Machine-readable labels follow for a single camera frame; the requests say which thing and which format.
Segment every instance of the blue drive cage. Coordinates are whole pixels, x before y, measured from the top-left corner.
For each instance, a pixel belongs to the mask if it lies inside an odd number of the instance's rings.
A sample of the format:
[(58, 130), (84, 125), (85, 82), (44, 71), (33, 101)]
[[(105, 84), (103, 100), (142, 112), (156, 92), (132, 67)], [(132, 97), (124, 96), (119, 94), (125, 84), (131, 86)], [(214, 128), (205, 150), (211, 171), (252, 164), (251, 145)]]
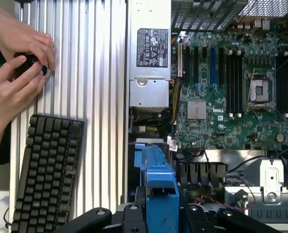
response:
[(140, 184), (146, 189), (148, 232), (179, 231), (179, 194), (175, 174), (158, 146), (135, 144), (134, 166), (140, 168)]

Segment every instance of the keyboard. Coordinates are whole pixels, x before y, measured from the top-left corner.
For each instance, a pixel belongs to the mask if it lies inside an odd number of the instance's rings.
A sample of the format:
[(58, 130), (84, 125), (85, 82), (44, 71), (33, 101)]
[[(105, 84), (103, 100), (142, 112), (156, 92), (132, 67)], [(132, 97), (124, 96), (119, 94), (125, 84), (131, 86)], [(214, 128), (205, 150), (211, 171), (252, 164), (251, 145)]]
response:
[(11, 231), (50, 233), (67, 222), (84, 123), (33, 115)]

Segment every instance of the aluminum side panel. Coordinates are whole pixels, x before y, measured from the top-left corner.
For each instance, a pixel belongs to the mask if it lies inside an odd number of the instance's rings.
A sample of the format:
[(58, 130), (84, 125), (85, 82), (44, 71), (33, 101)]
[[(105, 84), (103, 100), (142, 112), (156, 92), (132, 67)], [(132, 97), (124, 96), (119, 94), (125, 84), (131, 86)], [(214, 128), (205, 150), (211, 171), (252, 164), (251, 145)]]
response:
[(16, 17), (53, 36), (56, 70), (12, 122), (10, 221), (34, 113), (85, 121), (71, 218), (115, 211), (124, 192), (125, 0), (35, 0), (16, 3)]

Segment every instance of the power supply label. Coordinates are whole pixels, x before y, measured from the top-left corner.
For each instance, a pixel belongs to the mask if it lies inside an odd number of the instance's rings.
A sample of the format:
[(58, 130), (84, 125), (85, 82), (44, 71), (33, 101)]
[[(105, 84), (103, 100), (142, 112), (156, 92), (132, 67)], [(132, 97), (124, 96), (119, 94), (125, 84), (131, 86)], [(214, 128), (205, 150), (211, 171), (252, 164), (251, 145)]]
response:
[(141, 28), (137, 39), (137, 67), (168, 67), (168, 30)]

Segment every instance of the hand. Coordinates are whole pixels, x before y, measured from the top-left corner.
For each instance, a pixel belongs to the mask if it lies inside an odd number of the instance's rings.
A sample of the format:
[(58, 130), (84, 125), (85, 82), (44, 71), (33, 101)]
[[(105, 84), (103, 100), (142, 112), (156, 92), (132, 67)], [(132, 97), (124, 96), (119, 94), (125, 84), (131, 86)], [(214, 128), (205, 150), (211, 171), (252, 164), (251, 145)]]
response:
[(55, 69), (55, 53), (51, 36), (37, 32), (26, 23), (20, 22), (0, 7), (0, 50), (7, 61), (16, 52), (33, 53), (44, 66)]
[(31, 68), (10, 82), (15, 69), (26, 61), (19, 56), (0, 68), (0, 125), (5, 126), (40, 93), (45, 85), (41, 64), (36, 62)]

